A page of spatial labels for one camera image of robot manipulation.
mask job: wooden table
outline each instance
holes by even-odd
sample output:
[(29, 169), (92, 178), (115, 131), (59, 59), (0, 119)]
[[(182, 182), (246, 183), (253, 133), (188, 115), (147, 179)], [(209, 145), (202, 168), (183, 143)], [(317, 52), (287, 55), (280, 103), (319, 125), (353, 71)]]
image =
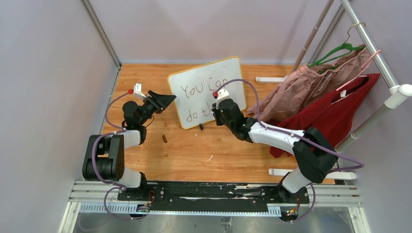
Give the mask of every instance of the wooden table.
[[(152, 90), (171, 94), (167, 77), (194, 66), (197, 65), (125, 64), (113, 97), (126, 93), (135, 83), (142, 83), (144, 93)], [(252, 81), (262, 99), (275, 84), (259, 84), (255, 77), (284, 77), (292, 66), (242, 65), (241, 68), (243, 78)], [(254, 92), (245, 85), (245, 93), (247, 105), (251, 106), (256, 102)], [(108, 113), (112, 123), (121, 125), (121, 107), (129, 100), (142, 104), (133, 95), (118, 100)], [(226, 127), (216, 126), (214, 122), (205, 124), (203, 131), (199, 127), (184, 130), (173, 105), (162, 114), (155, 114), (144, 144), (125, 151), (126, 166), (143, 172), (148, 180), (276, 183), (280, 178), (269, 176), (269, 168), (297, 167), (293, 156), (284, 154), (275, 159), (269, 154), (269, 146), (240, 141)], [(103, 132), (114, 130), (106, 123)]]

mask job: clothing tag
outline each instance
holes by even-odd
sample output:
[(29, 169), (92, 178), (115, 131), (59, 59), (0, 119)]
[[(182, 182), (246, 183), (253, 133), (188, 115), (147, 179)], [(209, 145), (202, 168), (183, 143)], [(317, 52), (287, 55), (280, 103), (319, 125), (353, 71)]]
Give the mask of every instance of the clothing tag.
[(341, 91), (341, 98), (345, 98), (346, 96), (346, 90)]

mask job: green hanger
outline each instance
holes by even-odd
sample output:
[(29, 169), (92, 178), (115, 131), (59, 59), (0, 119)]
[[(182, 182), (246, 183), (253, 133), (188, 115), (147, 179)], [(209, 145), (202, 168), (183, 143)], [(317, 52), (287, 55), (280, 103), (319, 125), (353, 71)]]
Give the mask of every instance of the green hanger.
[[(335, 59), (344, 57), (344, 56), (350, 54), (350, 53), (351, 53), (352, 51), (354, 51), (354, 50), (362, 50), (362, 49), (364, 49), (364, 48), (365, 48), (365, 46), (353, 47), (352, 44), (349, 44), (349, 43), (341, 44), (341, 45), (339, 45), (338, 47), (334, 48), (332, 51), (330, 51), (328, 54), (326, 54), (323, 58), (321, 58), (321, 59), (317, 60), (316, 62), (312, 63), (311, 65), (309, 65), (309, 68), (312, 68), (312, 67), (314, 67), (314, 66), (318, 66), (318, 65), (325, 64), (326, 62), (330, 62), (330, 61), (333, 61), (333, 60), (335, 60)], [(345, 53), (345, 54), (342, 54), (342, 55), (339, 55), (339, 56), (337, 56), (337, 57), (331, 58), (331, 59), (329, 59), (329, 60), (324, 61), (326, 58), (328, 58), (328, 57), (331, 56), (332, 54), (334, 54), (334, 53), (336, 53), (336, 52), (338, 52), (338, 51), (341, 51), (341, 50), (349, 50), (349, 52), (347, 52), (347, 53)]]

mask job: white wall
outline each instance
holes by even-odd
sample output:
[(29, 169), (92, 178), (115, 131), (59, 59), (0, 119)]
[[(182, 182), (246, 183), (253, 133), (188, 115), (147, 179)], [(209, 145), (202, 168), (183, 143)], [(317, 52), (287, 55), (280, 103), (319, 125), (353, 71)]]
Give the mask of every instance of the white wall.
[(57, 232), (116, 69), (80, 1), (1, 1), (1, 232)]
[[(411, 1), (353, 0), (360, 20), (366, 22), (377, 47), (401, 84), (412, 84)], [(322, 55), (345, 41), (352, 22), (345, 15)], [(355, 29), (350, 42), (361, 42)], [(374, 66), (369, 72), (378, 72)], [(367, 119), (389, 97), (381, 78), (354, 119), (354, 128)], [(356, 171), (366, 215), (374, 233), (410, 232), (412, 188), (412, 100), (409, 99), (385, 116), (373, 129), (358, 139), (346, 154), (366, 163)]]
[(90, 2), (123, 63), (197, 63), (237, 55), (242, 63), (293, 64), (327, 0)]

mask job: red garment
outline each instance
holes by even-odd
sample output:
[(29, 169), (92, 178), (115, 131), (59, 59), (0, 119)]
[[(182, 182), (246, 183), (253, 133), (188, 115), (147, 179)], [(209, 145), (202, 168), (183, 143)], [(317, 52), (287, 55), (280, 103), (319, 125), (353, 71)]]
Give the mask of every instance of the red garment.
[[(328, 93), (297, 115), (278, 124), (270, 123), (290, 130), (306, 130), (309, 127), (315, 127), (334, 147), (349, 133), (355, 112), (375, 85), (379, 76), (380, 74), (368, 74), (367, 77), (359, 77), (345, 88)], [(334, 103), (341, 98), (340, 93), (343, 90), (346, 90), (346, 97)], [(282, 153), (283, 150), (281, 149), (270, 148), (270, 154), (275, 158), (280, 157)]]

